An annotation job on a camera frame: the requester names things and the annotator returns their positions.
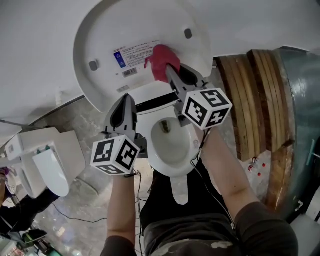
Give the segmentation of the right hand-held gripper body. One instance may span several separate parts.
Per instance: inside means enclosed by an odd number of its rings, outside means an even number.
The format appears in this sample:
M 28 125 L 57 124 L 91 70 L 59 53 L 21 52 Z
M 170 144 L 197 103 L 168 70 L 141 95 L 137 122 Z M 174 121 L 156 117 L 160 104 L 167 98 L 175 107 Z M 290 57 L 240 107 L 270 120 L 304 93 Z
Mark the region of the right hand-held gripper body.
M 182 127 L 193 124 L 200 130 L 221 125 L 233 104 L 221 88 L 196 88 L 177 93 L 174 112 Z

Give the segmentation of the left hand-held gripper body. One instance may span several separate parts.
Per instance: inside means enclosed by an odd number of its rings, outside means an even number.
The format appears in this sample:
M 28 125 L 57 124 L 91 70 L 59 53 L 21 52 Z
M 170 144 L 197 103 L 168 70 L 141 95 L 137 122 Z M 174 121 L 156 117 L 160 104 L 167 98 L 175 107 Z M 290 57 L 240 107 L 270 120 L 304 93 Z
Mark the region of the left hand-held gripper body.
M 102 133 L 105 138 L 93 143 L 90 165 L 110 176 L 132 175 L 136 160 L 147 157 L 147 139 L 110 125 Z

